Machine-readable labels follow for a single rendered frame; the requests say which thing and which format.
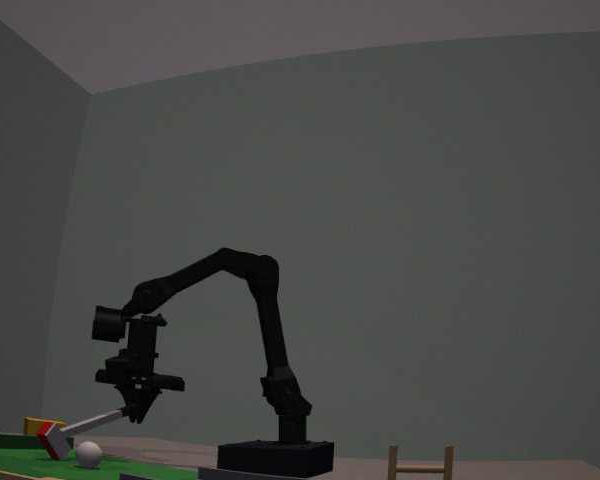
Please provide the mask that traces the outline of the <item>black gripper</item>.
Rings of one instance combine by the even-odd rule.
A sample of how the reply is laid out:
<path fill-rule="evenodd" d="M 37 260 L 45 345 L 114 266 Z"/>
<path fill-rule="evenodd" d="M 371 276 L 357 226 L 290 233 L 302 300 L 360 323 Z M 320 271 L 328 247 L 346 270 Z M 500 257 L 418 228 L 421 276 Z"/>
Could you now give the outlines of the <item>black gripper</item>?
<path fill-rule="evenodd" d="M 115 376 L 107 377 L 106 370 L 98 369 L 98 372 L 95 374 L 95 380 L 97 383 L 115 384 L 116 386 L 114 387 L 118 389 L 123 396 L 126 406 L 137 403 L 137 412 L 132 415 L 130 414 L 129 418 L 130 422 L 135 422 L 137 418 L 137 424 L 141 424 L 158 394 L 163 393 L 161 392 L 161 389 L 185 392 L 185 383 L 182 377 L 153 372 L 154 361 L 155 358 L 158 358 L 159 354 L 155 353 L 154 346 L 127 344 L 127 348 L 123 348 L 123 350 L 126 350 L 125 354 L 127 355 L 132 355 L 134 350 L 140 350 L 144 374 L 137 375 L 134 373 L 125 378 Z M 141 380 L 142 378 L 146 378 L 146 380 Z M 141 389 L 137 389 L 135 384 L 141 385 Z"/>

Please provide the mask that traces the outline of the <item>white golf ball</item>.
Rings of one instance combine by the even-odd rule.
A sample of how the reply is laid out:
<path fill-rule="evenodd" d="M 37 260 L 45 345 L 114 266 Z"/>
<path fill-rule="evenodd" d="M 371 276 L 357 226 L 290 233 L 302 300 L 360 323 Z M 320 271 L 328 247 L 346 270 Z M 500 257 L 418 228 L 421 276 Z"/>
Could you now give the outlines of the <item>white golf ball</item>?
<path fill-rule="evenodd" d="M 85 468 L 94 468 L 102 460 L 102 452 L 99 446 L 89 441 L 80 444 L 76 448 L 76 458 L 81 466 Z"/>

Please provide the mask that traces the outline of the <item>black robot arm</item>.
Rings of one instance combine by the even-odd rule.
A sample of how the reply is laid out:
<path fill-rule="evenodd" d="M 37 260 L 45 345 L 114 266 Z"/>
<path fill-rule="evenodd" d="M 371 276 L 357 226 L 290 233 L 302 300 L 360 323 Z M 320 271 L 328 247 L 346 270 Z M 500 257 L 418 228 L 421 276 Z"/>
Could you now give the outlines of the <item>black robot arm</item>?
<path fill-rule="evenodd" d="M 226 271 L 244 279 L 257 304 L 260 329 L 263 336 L 267 376 L 261 377 L 262 397 L 274 407 L 279 415 L 279 445 L 305 445 L 307 440 L 306 416 L 313 406 L 301 395 L 301 391 L 287 361 L 280 314 L 277 303 L 279 286 L 279 266 L 268 255 L 221 248 L 217 252 L 161 278 L 141 282 L 134 288 L 132 299 L 122 310 L 96 306 L 93 320 L 92 339 L 106 342 L 119 342 L 124 339 L 126 322 L 129 322 L 128 344 L 156 346 L 157 326 L 165 327 L 167 322 L 161 314 L 150 314 L 162 304 L 189 286 L 220 271 Z M 140 350 L 132 355 L 119 350 L 119 355 L 106 362 L 106 376 L 125 378 L 136 373 L 143 375 L 143 361 Z"/>

